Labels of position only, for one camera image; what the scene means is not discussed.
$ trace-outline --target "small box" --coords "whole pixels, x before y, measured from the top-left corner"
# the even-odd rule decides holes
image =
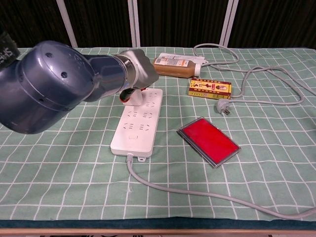
[[[226,81],[192,78],[189,95],[210,99],[230,99],[232,84]]]

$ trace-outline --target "power strip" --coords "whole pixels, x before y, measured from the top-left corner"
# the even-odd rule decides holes
[[[110,147],[114,155],[132,153],[144,162],[153,153],[162,90],[147,88],[141,94],[141,105],[125,106]]]

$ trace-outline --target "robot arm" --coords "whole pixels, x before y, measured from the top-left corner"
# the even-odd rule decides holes
[[[55,41],[39,43],[0,70],[0,123],[24,134],[47,130],[82,101],[120,92],[126,102],[134,90],[158,80],[140,49],[92,56]]]

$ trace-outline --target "brown bottle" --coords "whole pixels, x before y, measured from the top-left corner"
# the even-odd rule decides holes
[[[155,58],[154,68],[162,76],[191,78],[199,76],[201,64],[183,59]]]

